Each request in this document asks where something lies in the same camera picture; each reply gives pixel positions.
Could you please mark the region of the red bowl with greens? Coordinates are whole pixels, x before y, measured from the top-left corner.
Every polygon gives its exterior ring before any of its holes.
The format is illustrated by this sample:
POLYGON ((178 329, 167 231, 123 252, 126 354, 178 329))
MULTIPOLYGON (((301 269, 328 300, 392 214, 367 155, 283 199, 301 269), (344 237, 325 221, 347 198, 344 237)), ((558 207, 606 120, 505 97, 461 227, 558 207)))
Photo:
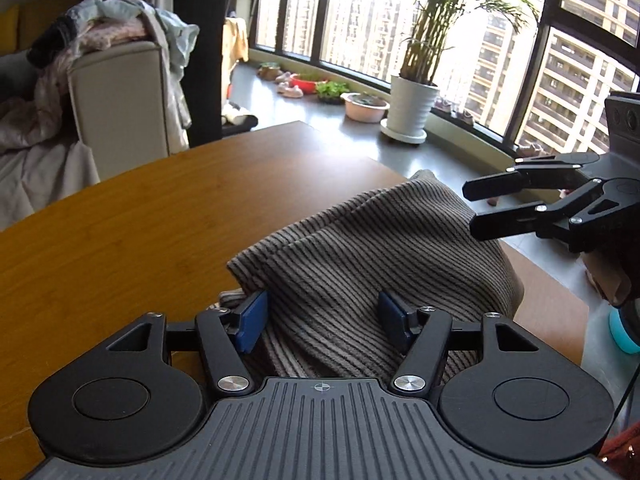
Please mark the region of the red bowl with greens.
POLYGON ((284 98, 315 96, 321 103, 341 104, 342 95, 350 91, 344 82, 332 81, 316 73, 283 73, 276 78, 278 93, 284 98))

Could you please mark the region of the grey striped knit sweater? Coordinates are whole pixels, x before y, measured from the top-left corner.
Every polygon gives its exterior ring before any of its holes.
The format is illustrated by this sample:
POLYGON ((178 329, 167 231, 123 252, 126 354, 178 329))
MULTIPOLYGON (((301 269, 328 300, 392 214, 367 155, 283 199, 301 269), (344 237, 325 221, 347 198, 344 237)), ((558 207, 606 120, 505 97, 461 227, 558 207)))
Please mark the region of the grey striped knit sweater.
POLYGON ((269 320, 250 359, 258 374, 389 380, 401 356, 376 315, 383 290, 465 322, 518 310, 522 282, 499 243, 474 240, 472 218, 451 188, 419 171, 244 249, 228 263, 238 288, 218 304, 268 294, 269 320))

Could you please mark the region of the grey sofa with sheet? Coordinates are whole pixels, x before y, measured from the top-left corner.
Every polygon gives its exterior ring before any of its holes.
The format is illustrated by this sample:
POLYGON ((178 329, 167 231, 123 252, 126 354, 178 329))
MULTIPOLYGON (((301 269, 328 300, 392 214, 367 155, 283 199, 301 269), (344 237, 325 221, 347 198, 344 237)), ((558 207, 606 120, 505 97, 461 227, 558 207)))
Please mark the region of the grey sofa with sheet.
POLYGON ((89 53, 66 73, 54 137, 1 135, 1 225, 171 154, 162 50, 134 41, 89 53))

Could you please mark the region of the white ribbed plant pot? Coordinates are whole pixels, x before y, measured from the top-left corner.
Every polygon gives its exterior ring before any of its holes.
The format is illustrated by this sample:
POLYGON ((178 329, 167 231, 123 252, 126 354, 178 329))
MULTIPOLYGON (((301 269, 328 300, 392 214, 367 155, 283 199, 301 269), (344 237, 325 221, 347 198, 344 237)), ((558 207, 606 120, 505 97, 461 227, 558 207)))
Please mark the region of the white ribbed plant pot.
POLYGON ((426 140, 425 124, 439 88, 393 76, 390 84, 390 109, 380 128, 389 139, 410 145, 426 140))

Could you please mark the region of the yellow sofa cushion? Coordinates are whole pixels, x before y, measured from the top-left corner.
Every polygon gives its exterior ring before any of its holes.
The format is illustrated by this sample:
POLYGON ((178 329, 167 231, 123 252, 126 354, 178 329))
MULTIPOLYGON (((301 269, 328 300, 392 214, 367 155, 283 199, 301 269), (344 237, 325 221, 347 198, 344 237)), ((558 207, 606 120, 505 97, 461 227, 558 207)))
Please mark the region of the yellow sofa cushion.
POLYGON ((14 4, 0 13, 0 55, 14 53, 18 44, 18 22, 20 6, 14 4))

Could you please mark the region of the pink bowl planter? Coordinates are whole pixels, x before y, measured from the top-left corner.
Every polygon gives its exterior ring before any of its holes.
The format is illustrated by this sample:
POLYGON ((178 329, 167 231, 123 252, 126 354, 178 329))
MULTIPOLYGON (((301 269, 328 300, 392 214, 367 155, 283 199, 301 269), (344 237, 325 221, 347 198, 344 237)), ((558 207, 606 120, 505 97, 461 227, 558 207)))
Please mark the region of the pink bowl planter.
POLYGON ((367 93, 344 92, 341 99, 345 105, 346 117, 364 124, 378 124, 390 109, 389 102, 367 93))

